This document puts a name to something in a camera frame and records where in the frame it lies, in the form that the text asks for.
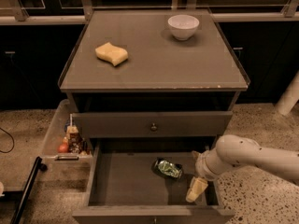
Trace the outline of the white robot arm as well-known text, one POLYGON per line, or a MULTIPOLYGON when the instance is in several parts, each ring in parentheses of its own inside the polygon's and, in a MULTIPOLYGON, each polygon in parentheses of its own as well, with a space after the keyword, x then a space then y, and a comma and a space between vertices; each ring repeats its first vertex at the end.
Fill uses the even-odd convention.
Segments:
POLYGON ((243 166, 255 166, 269 174, 299 185, 299 152, 261 147, 256 141, 237 135, 221 136, 216 145, 203 153, 194 151, 195 176, 186 194, 195 202, 206 190, 208 181, 243 166))

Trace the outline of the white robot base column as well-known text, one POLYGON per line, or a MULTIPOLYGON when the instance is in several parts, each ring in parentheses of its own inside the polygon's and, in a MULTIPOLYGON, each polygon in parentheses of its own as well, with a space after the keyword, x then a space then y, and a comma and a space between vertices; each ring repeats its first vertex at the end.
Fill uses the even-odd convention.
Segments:
POLYGON ((283 116, 288 115, 296 103, 299 101, 299 71, 294 76, 292 82, 279 98, 275 109, 283 116))

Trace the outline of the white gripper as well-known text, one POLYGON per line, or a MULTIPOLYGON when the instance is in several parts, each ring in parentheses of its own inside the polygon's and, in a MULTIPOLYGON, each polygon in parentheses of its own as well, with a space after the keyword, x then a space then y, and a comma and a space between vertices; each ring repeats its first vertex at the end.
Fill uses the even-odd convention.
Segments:
POLYGON ((209 151, 204 153, 192 151, 192 157, 195 160, 195 172, 199 177, 193 177, 189 189, 186 194, 186 201, 188 203, 195 202, 198 197, 204 193, 208 187, 207 181, 215 181, 218 176, 214 174, 206 164, 206 158, 209 151))

